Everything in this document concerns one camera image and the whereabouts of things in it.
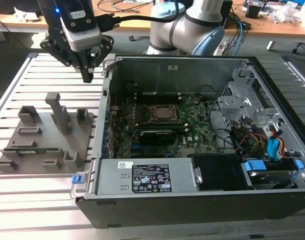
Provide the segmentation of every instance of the motherboard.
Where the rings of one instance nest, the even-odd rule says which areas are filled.
[[[109,141],[115,159],[218,152],[201,96],[126,97],[110,109]]]

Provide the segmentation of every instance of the green circuit board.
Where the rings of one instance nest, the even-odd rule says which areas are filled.
[[[178,121],[188,123],[189,131],[177,134],[174,144],[165,146],[141,146],[134,121],[138,105],[128,99],[124,101],[119,106],[115,120],[117,124],[113,127],[114,158],[185,158],[194,153],[218,152],[216,140],[207,123],[205,104],[196,104],[194,100],[193,95],[185,96],[180,104],[175,105]]]

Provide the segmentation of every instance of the power supply label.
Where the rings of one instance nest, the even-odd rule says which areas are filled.
[[[132,165],[132,191],[135,194],[171,192],[168,164]]]

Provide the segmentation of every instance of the blue cable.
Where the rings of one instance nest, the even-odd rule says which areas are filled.
[[[241,21],[239,21],[239,20],[237,20],[237,19],[236,19],[236,21],[237,21],[237,22],[239,23],[239,25],[240,25],[240,37],[239,37],[239,40],[238,40],[237,47],[236,47],[236,49],[234,50],[233,56],[235,56],[236,53],[238,52],[238,50],[239,50],[239,48],[240,48],[241,40],[242,40],[242,38],[243,38],[243,25],[242,25]]]

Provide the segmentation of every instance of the wooden desk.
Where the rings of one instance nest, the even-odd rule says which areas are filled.
[[[99,0],[92,0],[93,11],[95,16],[106,14],[106,12],[98,9],[97,3]],[[296,23],[278,23],[275,24],[269,20],[269,16],[261,16],[258,19],[245,18],[245,13],[238,10],[236,7],[238,4],[243,3],[244,0],[233,0],[233,9],[235,13],[242,19],[251,24],[251,29],[249,30],[246,39],[262,39],[267,41],[277,41],[277,42],[305,42],[305,30],[300,27],[300,22]],[[118,3],[116,5],[121,9],[130,8],[137,6],[137,4],[131,3]],[[101,9],[107,11],[115,11],[109,2],[105,2],[99,6]],[[127,16],[127,15],[143,15],[149,16],[151,13],[153,5],[148,4],[141,7],[140,13],[132,12],[117,12],[115,16]],[[47,31],[47,24],[45,19],[41,17],[40,21],[29,21],[20,22],[12,15],[1,15],[0,20],[7,26],[11,32],[29,32],[29,33],[40,33]],[[7,31],[0,24],[0,31]],[[232,22],[228,23],[226,29],[226,35],[231,36],[236,32],[236,25]],[[108,32],[109,35],[134,35],[134,36],[149,36],[150,33],[150,22],[142,20],[132,20],[124,21],[120,24],[120,27],[115,28],[113,31]]]

